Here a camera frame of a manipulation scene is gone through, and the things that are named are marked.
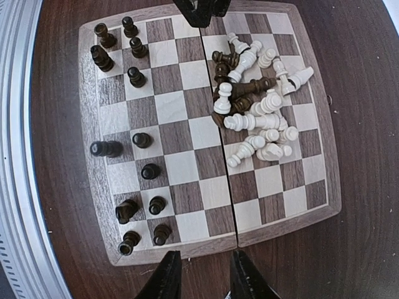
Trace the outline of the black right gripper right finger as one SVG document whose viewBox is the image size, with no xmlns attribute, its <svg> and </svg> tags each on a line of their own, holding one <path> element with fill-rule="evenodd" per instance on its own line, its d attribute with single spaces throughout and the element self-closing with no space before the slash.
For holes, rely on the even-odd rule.
<svg viewBox="0 0 399 299">
<path fill-rule="evenodd" d="M 235 250 L 230 260 L 230 293 L 231 298 L 280 298 L 243 250 Z"/>
</svg>

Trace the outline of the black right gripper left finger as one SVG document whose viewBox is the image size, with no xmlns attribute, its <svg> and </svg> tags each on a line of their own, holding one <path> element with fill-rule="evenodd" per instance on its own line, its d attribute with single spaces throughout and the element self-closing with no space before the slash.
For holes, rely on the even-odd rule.
<svg viewBox="0 0 399 299">
<path fill-rule="evenodd" d="M 181 298 L 181 273 L 180 251 L 168 251 L 135 298 Z"/>
</svg>

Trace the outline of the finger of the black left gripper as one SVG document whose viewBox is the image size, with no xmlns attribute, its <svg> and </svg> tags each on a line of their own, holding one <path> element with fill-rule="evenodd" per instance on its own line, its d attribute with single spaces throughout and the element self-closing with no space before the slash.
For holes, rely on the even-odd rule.
<svg viewBox="0 0 399 299">
<path fill-rule="evenodd" d="M 224 17 L 229 9 L 231 0 L 214 0 L 211 15 L 214 17 Z"/>
<path fill-rule="evenodd" d="M 210 24 L 214 1 L 200 0 L 196 6 L 189 0 L 173 0 L 191 27 L 205 28 Z"/>
</svg>

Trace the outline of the dark pawn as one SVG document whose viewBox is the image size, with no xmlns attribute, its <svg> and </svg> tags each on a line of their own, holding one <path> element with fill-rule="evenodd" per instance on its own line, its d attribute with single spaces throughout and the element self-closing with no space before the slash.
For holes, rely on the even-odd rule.
<svg viewBox="0 0 399 299">
<path fill-rule="evenodd" d="M 153 231 L 153 243 L 157 246 L 165 245 L 171 234 L 171 229 L 166 224 L 160 224 Z"/>
<path fill-rule="evenodd" d="M 161 196 L 155 196 L 150 200 L 148 210 L 151 215 L 158 215 L 165 207 L 165 199 Z"/>
<path fill-rule="evenodd" d="M 138 132 L 132 136 L 132 143 L 138 148 L 148 148 L 152 142 L 153 138 L 148 133 Z"/>
<path fill-rule="evenodd" d="M 156 179 L 161 173 L 161 168 L 154 163 L 148 163 L 142 167 L 141 177 L 146 180 Z"/>
<path fill-rule="evenodd" d="M 124 256 L 130 255 L 133 252 L 134 247 L 138 245 L 140 240 L 141 236 L 138 232 L 135 232 L 133 230 L 127 231 L 123 235 L 123 240 L 118 245 L 118 251 Z"/>
<path fill-rule="evenodd" d="M 137 67 L 130 67 L 127 71 L 130 84 L 135 88 L 141 88 L 146 83 L 146 77 Z"/>
<path fill-rule="evenodd" d="M 135 58 L 143 58 L 148 54 L 148 49 L 142 44 L 142 41 L 138 37 L 133 37 L 130 39 L 130 48 L 132 55 Z"/>
</svg>

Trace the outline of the dark piece back row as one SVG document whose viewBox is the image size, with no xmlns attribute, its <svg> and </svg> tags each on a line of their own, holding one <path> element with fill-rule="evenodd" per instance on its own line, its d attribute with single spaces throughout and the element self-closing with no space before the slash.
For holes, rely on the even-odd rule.
<svg viewBox="0 0 399 299">
<path fill-rule="evenodd" d="M 122 19 L 123 33 L 128 38 L 136 37 L 138 34 L 138 28 L 134 24 L 133 19 L 130 16 L 125 16 Z"/>
</svg>

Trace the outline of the dark rook corner piece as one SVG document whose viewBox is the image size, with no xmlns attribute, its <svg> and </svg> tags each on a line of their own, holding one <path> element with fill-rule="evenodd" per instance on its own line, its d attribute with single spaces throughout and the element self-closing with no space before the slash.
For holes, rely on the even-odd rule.
<svg viewBox="0 0 399 299">
<path fill-rule="evenodd" d="M 94 33 L 100 38 L 101 46 L 106 49 L 113 47 L 117 43 L 116 37 L 108 32 L 108 27 L 105 23 L 98 23 L 94 27 Z"/>
</svg>

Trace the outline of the dark tall king piece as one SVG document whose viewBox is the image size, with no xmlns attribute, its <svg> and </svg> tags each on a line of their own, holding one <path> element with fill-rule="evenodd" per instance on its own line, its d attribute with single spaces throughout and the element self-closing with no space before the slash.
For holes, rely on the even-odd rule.
<svg viewBox="0 0 399 299">
<path fill-rule="evenodd" d="M 94 141 L 89 150 L 93 156 L 116 158 L 121 155 L 123 145 L 118 141 Z"/>
</svg>

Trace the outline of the dark chess knight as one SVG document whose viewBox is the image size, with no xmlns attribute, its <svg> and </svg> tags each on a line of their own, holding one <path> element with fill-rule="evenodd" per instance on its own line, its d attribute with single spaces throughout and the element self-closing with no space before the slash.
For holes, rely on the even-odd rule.
<svg viewBox="0 0 399 299">
<path fill-rule="evenodd" d="M 115 208 L 115 214 L 120 224 L 126 224 L 139 210 L 139 205 L 132 199 L 127 199 Z"/>
</svg>

